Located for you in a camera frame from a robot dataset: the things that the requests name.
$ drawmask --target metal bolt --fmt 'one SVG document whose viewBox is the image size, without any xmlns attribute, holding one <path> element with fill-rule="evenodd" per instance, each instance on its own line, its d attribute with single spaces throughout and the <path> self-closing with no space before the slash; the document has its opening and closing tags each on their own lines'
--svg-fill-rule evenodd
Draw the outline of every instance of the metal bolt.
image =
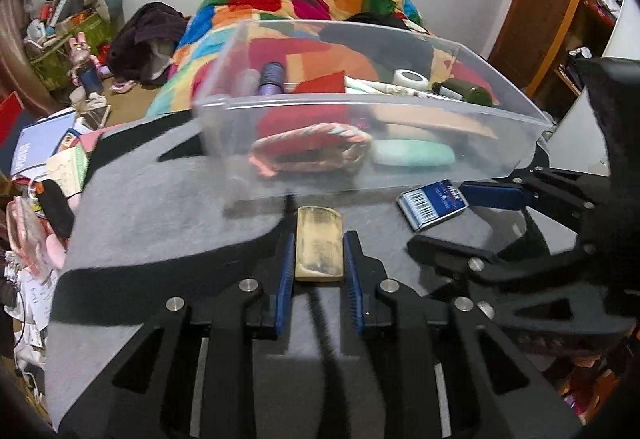
<svg viewBox="0 0 640 439">
<path fill-rule="evenodd" d="M 478 259 L 478 257 L 471 257 L 467 262 L 471 271 L 475 271 L 476 273 L 480 273 L 484 269 L 484 262 L 482 259 Z"/>
<path fill-rule="evenodd" d="M 459 309 L 464 313 L 471 311 L 474 308 L 474 303 L 466 296 L 460 296 L 456 298 L 456 300 L 453 302 L 453 305 L 456 306 L 456 309 Z"/>
<path fill-rule="evenodd" d="M 489 320 L 493 320 L 495 316 L 495 309 L 491 307 L 489 302 L 478 302 L 478 309 L 481 310 Z"/>
<path fill-rule="evenodd" d="M 254 278 L 245 278 L 240 281 L 238 287 L 240 288 L 240 291 L 251 293 L 258 289 L 258 281 Z"/>
<path fill-rule="evenodd" d="M 400 289 L 400 284 L 395 280 L 391 280 L 390 278 L 384 279 L 380 282 L 380 289 L 385 293 L 395 293 L 398 289 Z"/>
<path fill-rule="evenodd" d="M 179 296 L 172 296 L 169 300 L 166 301 L 164 306 L 169 311 L 176 312 L 184 307 L 184 300 Z"/>
</svg>

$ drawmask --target pink curtain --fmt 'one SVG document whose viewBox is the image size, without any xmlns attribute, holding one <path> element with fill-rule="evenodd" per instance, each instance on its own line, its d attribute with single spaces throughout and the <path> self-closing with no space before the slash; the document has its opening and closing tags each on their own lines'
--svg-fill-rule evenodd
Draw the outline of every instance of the pink curtain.
<svg viewBox="0 0 640 439">
<path fill-rule="evenodd" d="M 24 0 L 0 0 L 0 101 L 16 91 L 33 116 L 62 108 L 40 82 L 22 49 L 20 30 L 29 22 Z"/>
</svg>

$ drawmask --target wooden door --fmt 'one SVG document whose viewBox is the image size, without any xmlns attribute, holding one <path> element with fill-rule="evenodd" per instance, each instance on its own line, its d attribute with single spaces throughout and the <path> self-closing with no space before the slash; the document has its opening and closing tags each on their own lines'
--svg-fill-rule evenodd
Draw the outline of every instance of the wooden door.
<svg viewBox="0 0 640 439">
<path fill-rule="evenodd" d="M 517 87 L 529 86 L 545 61 L 571 2 L 572 0 L 513 0 L 489 62 Z M 570 12 L 569 24 L 577 2 L 576 0 L 574 10 Z"/>
</svg>

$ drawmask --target transparent storage container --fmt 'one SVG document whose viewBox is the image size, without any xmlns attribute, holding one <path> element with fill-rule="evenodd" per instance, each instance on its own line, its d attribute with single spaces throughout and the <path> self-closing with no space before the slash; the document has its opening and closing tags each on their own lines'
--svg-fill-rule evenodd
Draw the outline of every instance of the transparent storage container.
<svg viewBox="0 0 640 439">
<path fill-rule="evenodd" d="M 382 94 L 258 96 L 258 73 L 270 61 L 286 67 L 288 91 L 343 71 L 353 79 L 391 83 L 396 69 L 409 69 L 431 83 L 459 77 L 482 85 L 494 106 Z M 193 107 L 206 150 L 224 169 L 227 202 L 504 177 L 550 126 L 527 96 L 463 45 L 354 22 L 239 22 Z M 329 135 L 319 135 L 322 123 L 340 127 L 324 126 Z M 379 143 L 389 139 L 395 140 L 391 147 Z M 412 166 L 380 164 L 389 152 L 391 159 L 403 154 L 411 145 L 407 139 L 447 145 L 455 161 L 432 166 L 437 157 L 418 157 L 415 166 L 415 156 L 408 156 Z"/>
</svg>

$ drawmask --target tape roll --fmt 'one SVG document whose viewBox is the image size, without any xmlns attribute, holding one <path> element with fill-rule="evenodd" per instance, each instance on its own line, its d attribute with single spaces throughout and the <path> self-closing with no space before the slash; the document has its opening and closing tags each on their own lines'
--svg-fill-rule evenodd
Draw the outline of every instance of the tape roll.
<svg viewBox="0 0 640 439">
<path fill-rule="evenodd" d="M 429 90 L 429 80 L 421 74 L 415 73 L 409 69 L 398 69 L 394 73 L 394 85 L 409 87 L 417 91 Z"/>
</svg>

